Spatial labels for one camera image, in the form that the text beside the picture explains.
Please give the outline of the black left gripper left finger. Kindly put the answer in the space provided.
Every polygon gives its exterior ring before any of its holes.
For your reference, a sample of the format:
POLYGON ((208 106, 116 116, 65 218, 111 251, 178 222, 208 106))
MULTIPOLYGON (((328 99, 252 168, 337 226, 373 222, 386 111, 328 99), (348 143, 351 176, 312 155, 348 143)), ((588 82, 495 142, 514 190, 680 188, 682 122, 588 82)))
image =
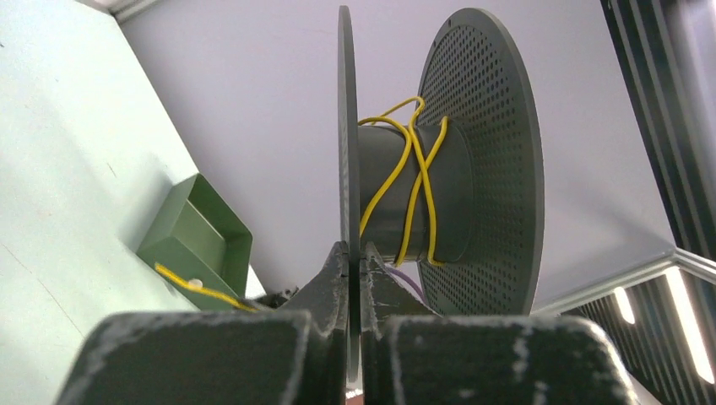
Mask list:
POLYGON ((348 255, 277 310, 124 312, 86 338, 59 404, 342 404, 348 255))

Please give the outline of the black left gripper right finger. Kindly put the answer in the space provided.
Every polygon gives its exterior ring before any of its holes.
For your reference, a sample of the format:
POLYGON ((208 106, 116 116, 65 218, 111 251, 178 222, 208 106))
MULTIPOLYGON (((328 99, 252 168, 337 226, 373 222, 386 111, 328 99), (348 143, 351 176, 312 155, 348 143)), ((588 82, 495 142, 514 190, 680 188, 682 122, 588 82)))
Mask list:
POLYGON ((578 316, 439 316, 361 255, 368 404, 635 404, 604 330, 578 316))

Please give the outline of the dark grey spool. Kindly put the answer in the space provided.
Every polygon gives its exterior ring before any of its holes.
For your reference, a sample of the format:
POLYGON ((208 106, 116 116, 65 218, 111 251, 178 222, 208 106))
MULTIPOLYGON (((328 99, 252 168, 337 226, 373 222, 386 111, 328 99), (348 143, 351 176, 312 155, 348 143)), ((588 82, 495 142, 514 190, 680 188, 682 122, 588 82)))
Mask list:
POLYGON ((406 124, 359 118, 350 10, 338 17, 340 234, 348 254, 348 373, 355 376, 359 263, 414 262, 441 315, 526 315, 545 227, 540 126, 507 27, 462 8, 430 45, 406 124))

